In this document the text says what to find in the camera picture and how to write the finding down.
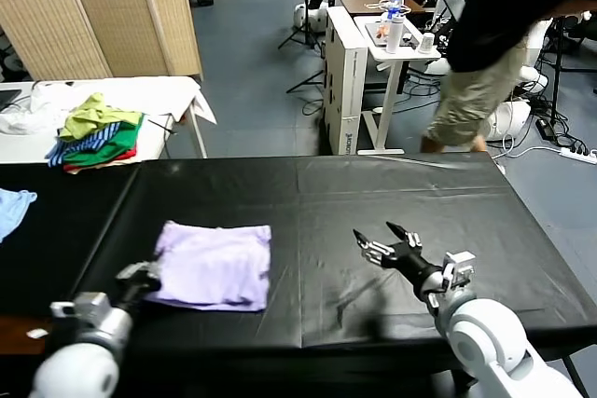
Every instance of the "green shirt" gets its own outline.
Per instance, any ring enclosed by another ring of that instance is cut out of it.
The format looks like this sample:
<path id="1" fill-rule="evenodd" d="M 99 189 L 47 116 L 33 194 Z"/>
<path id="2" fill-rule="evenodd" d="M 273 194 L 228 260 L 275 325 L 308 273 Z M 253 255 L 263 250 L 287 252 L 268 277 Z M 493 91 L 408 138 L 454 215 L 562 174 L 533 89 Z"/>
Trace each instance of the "green shirt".
<path id="1" fill-rule="evenodd" d="M 120 123 L 120 128 L 114 137 L 108 140 L 97 152 L 77 151 L 64 156 L 64 161 L 69 165 L 89 167 L 114 160 L 114 158 L 134 148 L 142 121 L 143 116 L 136 125 L 123 121 Z"/>

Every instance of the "white cloth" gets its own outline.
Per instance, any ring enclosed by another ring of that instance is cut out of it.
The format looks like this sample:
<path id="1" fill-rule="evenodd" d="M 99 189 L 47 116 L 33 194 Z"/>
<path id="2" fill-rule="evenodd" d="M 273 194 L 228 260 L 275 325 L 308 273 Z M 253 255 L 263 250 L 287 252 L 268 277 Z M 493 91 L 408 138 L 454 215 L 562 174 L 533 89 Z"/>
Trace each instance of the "white cloth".
<path id="1" fill-rule="evenodd" d="M 192 78 L 138 76 L 76 81 L 73 86 L 64 82 L 38 83 L 30 102 L 19 102 L 20 106 L 0 114 L 0 132 L 23 135 L 55 131 L 64 125 L 72 109 L 96 92 L 104 95 L 108 106 L 149 116 L 172 115 L 175 121 L 194 101 L 193 112 L 215 122 L 201 87 Z"/>

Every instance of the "folded lavender cloth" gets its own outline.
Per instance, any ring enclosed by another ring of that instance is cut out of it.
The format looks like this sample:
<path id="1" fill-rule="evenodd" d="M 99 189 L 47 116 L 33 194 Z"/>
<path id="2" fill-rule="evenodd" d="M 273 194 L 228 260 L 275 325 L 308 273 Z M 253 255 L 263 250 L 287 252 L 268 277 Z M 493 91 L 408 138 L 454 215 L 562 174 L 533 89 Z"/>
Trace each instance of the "folded lavender cloth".
<path id="1" fill-rule="evenodd" d="M 259 311 L 270 282 L 269 226 L 205 228 L 168 221 L 156 247 L 161 289 L 148 300 L 175 307 Z"/>

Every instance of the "black table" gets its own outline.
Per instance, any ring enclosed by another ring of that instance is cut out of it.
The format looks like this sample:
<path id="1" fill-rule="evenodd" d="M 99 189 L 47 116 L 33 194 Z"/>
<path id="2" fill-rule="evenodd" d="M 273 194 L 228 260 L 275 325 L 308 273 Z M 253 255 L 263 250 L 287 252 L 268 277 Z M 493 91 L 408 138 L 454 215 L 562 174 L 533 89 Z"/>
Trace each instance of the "black table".
<path id="1" fill-rule="evenodd" d="M 37 200 L 0 243 L 0 315 L 49 317 L 72 296 L 138 166 L 67 174 L 44 164 L 0 165 L 0 188 Z"/>
<path id="2" fill-rule="evenodd" d="M 429 261 L 474 253 L 479 296 L 514 309 L 547 359 L 595 340 L 597 307 L 485 154 L 147 162 L 80 288 L 113 294 L 114 275 L 152 254 L 169 219 L 270 225 L 269 305 L 239 314 L 146 304 L 125 378 L 395 377 L 456 367 L 410 285 L 360 257 L 352 229 L 391 240 L 386 220 L 419 232 Z"/>

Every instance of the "pile of clothes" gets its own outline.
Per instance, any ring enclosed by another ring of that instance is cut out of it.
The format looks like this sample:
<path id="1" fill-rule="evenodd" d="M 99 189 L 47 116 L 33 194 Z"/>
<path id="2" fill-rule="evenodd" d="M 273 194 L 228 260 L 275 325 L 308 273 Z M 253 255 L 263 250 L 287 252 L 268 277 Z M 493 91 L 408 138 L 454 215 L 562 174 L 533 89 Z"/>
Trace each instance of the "pile of clothes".
<path id="1" fill-rule="evenodd" d="M 142 113 L 106 106 L 104 95 L 95 93 L 67 117 L 58 142 L 47 155 L 48 165 L 76 174 L 132 163 L 142 121 Z"/>

